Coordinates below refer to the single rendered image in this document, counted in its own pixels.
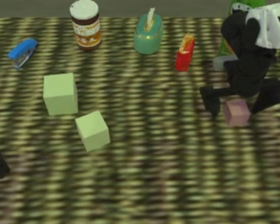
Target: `white robotic arm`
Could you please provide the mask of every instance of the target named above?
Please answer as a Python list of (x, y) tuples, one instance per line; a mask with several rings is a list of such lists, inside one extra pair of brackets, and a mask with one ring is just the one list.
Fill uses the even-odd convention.
[(249, 10), (249, 19), (256, 19), (260, 25), (260, 32), (256, 45), (267, 49), (280, 49), (280, 3), (258, 7)]

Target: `jar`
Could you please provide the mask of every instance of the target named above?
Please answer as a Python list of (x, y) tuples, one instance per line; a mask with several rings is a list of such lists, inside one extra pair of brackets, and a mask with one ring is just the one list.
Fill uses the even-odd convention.
[(102, 42), (97, 3), (92, 0), (77, 0), (70, 6), (70, 15), (79, 48), (97, 49)]

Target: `jar lid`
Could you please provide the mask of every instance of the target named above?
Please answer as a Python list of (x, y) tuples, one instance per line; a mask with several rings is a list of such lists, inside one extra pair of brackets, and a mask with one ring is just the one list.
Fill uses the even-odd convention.
[(71, 4), (70, 14), (77, 20), (88, 20), (98, 14), (98, 5), (92, 0), (77, 0)]

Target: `cube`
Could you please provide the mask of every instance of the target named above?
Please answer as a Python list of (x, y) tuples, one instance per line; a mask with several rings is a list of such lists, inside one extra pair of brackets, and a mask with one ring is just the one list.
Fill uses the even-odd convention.
[(224, 116), (226, 123), (230, 126), (245, 126), (250, 117), (250, 111), (246, 101), (235, 99), (226, 102)]
[(78, 113), (78, 96), (74, 74), (44, 76), (43, 100), (50, 116)]
[(110, 143), (109, 129), (99, 111), (75, 119), (87, 152)]
[(236, 55), (218, 56), (213, 59), (213, 69), (215, 71), (224, 71), (224, 62), (237, 60)]

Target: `jar label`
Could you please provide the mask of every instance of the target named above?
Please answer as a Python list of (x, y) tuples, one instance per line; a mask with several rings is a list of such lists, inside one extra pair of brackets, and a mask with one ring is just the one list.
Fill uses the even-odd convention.
[(76, 41), (80, 46), (92, 47), (100, 43), (101, 31), (99, 20), (90, 25), (78, 25), (73, 22)]

